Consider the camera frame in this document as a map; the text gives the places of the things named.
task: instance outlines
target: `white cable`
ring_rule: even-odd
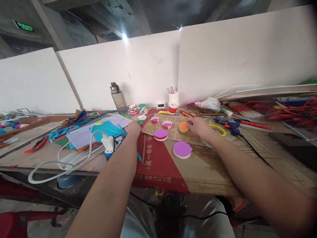
[[[57,159],[58,159],[58,161],[48,161],[48,162],[45,162],[45,163],[40,164],[40,165],[37,166],[35,169],[33,169],[33,171],[29,174],[29,177],[28,177],[29,182],[32,183],[32,184],[45,183],[45,182],[51,181],[51,180],[53,180],[53,179],[56,179],[56,178],[58,178],[58,177],[60,177],[60,176],[62,176],[62,175],[70,174],[71,172],[73,172],[73,171],[76,170],[77,168],[83,166],[83,165],[90,159],[90,156],[91,156],[91,153],[92,153],[92,149],[91,149],[92,139],[93,139],[93,135],[94,135],[96,132],[101,132],[102,134],[105,134],[105,133],[102,132],[102,131],[95,131],[95,132],[92,133],[92,135],[91,135],[91,137],[90,137],[90,143],[89,143],[89,154],[88,154],[88,157],[87,157],[87,159],[86,159],[85,161],[83,161],[83,162],[80,163],[79,165],[77,165],[77,166],[75,166],[75,167],[73,167],[73,168],[71,168],[71,169],[69,169],[69,170],[66,170],[65,172],[62,172],[62,173],[60,173],[60,174],[58,174],[58,175],[56,175],[56,176],[53,176],[53,177],[51,177],[51,178],[44,179],[44,180],[34,180],[34,179],[33,179],[34,173],[35,173],[40,167],[42,167],[42,166],[45,165],[45,164],[57,163],[57,164],[64,164],[64,165],[74,166],[73,164],[70,164],[70,163],[61,162],[60,159],[59,159],[59,153],[60,153],[61,150],[62,150],[63,148],[65,148],[65,146],[66,146],[67,144],[69,144],[73,139],[75,139],[75,138],[77,138],[78,136],[84,134],[84,133],[82,133],[82,134],[76,136],[75,138],[71,139],[67,144],[65,144],[65,145],[59,150],[59,152],[58,152],[58,154],[57,154]]]

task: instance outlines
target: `hand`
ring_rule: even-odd
[[[186,126],[196,135],[206,139],[210,135],[218,134],[206,123],[206,121],[199,117],[190,117],[187,119]]]
[[[128,133],[128,135],[134,135],[134,136],[138,137],[140,132],[141,132],[141,127],[137,123],[137,121],[133,121],[133,122],[130,122],[128,124],[128,126],[126,127],[125,130]]]

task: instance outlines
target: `water bottle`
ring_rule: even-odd
[[[128,107],[125,103],[125,99],[123,96],[120,87],[116,82],[111,82],[111,96],[113,101],[115,102],[116,108],[119,114],[128,114]]]

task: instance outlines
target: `purple foam circle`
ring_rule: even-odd
[[[192,153],[191,146],[183,141],[176,142],[174,152],[179,156],[188,156]]]
[[[165,138],[167,136],[168,132],[166,130],[158,130],[154,132],[154,136],[156,138]]]

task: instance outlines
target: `exit sign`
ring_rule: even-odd
[[[22,30],[27,30],[27,31],[30,31],[30,32],[34,32],[36,33],[36,30],[34,27],[30,26],[30,25],[27,25],[27,24],[23,24],[23,23],[20,23],[18,21],[14,21],[16,26]]]

